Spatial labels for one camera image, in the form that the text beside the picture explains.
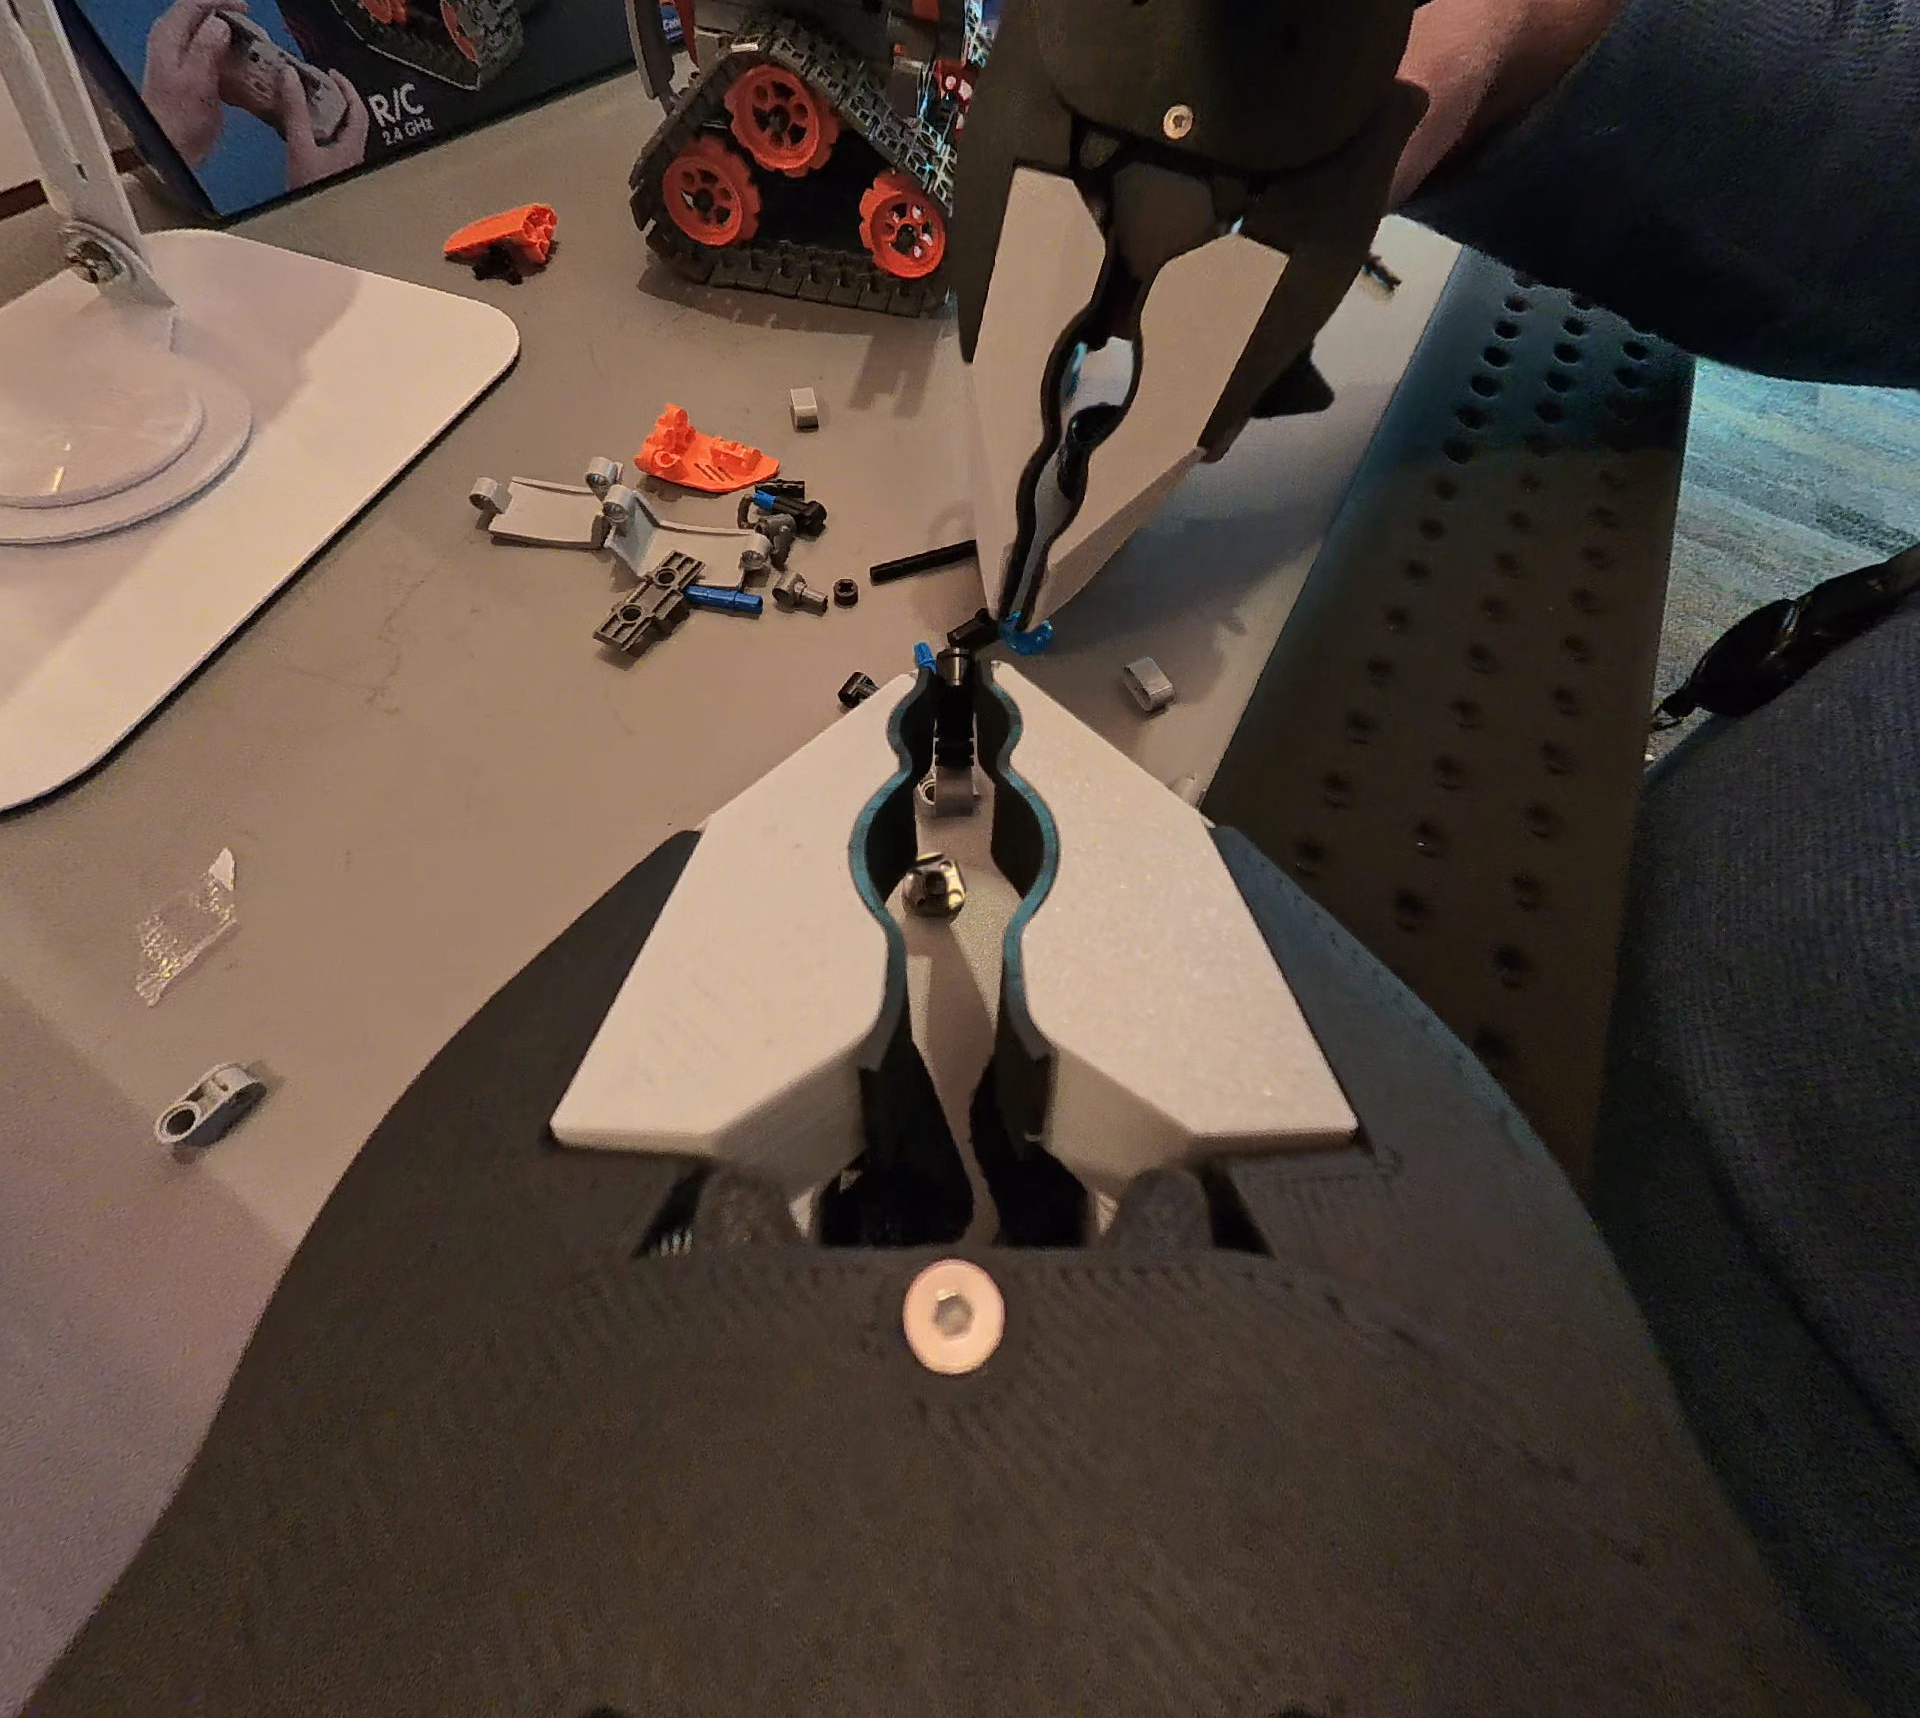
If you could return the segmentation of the orange sloped panel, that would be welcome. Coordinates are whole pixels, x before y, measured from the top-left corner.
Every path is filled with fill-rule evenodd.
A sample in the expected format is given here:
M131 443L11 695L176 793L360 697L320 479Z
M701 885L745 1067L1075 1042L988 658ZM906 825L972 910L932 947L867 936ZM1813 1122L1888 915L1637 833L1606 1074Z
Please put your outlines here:
M701 431L683 406L659 407L633 454L652 479L719 496L752 490L780 473L780 459L752 443Z

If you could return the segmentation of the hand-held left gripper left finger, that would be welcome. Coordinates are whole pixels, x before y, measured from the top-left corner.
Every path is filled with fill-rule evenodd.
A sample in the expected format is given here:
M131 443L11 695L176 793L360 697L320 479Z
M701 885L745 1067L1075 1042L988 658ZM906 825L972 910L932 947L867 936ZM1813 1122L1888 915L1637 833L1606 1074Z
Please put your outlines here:
M695 1159L829 1226L919 1238L919 1056L891 894L915 858L919 676L897 673L701 825L551 1110L573 1149Z

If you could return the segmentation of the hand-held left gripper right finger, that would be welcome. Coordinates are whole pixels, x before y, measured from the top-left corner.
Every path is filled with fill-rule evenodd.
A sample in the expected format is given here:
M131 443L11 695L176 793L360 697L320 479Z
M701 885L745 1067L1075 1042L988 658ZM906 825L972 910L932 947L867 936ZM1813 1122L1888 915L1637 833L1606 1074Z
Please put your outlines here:
M993 1238L1078 1246L1146 1173L1329 1153L1359 1122L1211 823L1011 665L976 680Z

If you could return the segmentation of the clear plastic scrap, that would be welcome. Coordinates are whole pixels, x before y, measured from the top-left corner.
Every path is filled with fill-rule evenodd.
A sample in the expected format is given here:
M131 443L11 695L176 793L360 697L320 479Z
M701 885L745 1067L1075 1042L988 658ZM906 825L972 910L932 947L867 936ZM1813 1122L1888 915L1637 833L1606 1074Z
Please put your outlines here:
M229 848L222 848L191 883L137 922L134 991L141 1004L162 1002L236 923L236 860Z

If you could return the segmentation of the white book stand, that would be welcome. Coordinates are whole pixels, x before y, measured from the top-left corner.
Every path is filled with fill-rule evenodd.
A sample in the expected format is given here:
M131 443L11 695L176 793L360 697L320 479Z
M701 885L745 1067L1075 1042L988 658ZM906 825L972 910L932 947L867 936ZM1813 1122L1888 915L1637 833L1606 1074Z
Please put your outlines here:
M1 311L1 802L93 768L516 361L516 322L227 231L146 238L51 0L4 74L64 271Z

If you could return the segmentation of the person's right forearm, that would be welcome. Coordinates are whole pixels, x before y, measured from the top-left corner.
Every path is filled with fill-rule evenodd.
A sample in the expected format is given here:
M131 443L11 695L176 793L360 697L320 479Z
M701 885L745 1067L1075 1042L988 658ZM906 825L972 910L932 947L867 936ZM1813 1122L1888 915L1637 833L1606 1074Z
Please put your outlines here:
M1918 0L1622 0L1397 208L1747 372L1918 382Z

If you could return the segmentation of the orange curved piece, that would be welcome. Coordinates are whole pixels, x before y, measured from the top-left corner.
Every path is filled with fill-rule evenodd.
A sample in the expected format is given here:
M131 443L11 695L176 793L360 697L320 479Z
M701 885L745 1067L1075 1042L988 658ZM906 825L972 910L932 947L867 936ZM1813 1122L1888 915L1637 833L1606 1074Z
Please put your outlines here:
M468 268L476 279L518 285L551 261L558 227L551 206L525 201L456 227L446 235L441 255Z

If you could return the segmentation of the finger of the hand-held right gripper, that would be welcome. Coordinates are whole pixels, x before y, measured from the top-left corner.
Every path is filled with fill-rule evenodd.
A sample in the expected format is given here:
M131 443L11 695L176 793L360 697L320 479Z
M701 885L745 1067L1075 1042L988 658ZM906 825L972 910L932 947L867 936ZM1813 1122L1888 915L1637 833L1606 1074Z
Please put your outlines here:
M1028 624L1051 619L1187 477L1287 266L1286 252L1232 234L1157 274L1140 311L1130 400L1091 447L1083 493L1046 543Z
M989 613L1044 621L1044 569L1072 515L1061 483L1061 382L1069 333L1091 304L1106 242L1075 184L1013 171L967 363L972 535Z

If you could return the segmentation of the small light grey connector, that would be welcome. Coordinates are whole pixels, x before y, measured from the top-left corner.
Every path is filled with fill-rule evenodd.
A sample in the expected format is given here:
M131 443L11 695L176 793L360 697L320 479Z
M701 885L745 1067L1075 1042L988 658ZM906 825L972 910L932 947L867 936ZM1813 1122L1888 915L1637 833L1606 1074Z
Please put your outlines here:
M155 1115L155 1141L162 1147L210 1147L241 1124L267 1092L267 1082L247 1064L217 1061Z

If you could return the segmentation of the grey orange toy tracked robot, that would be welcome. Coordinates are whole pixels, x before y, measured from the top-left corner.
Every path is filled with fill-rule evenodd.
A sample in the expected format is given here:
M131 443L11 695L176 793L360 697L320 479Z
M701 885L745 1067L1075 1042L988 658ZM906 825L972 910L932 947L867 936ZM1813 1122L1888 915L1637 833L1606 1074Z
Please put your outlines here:
M629 0L629 30L662 107L631 214L662 261L873 314L944 302L977 0Z

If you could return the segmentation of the dark grey frame connector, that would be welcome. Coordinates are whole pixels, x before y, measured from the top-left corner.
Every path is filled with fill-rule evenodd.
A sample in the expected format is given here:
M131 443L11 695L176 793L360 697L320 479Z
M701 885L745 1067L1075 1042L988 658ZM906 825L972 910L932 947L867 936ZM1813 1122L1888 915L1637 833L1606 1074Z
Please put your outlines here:
M615 597L595 625L593 642L622 658L639 658L664 642L688 618L688 591L704 575L701 558L682 549L665 551L657 563Z

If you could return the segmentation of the black dimpled pad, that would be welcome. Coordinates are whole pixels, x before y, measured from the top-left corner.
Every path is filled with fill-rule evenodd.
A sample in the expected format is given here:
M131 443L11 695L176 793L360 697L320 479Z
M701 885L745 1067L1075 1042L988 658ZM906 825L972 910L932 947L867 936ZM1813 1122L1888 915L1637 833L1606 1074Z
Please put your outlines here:
M1204 798L1592 1175L1693 393L1465 250Z

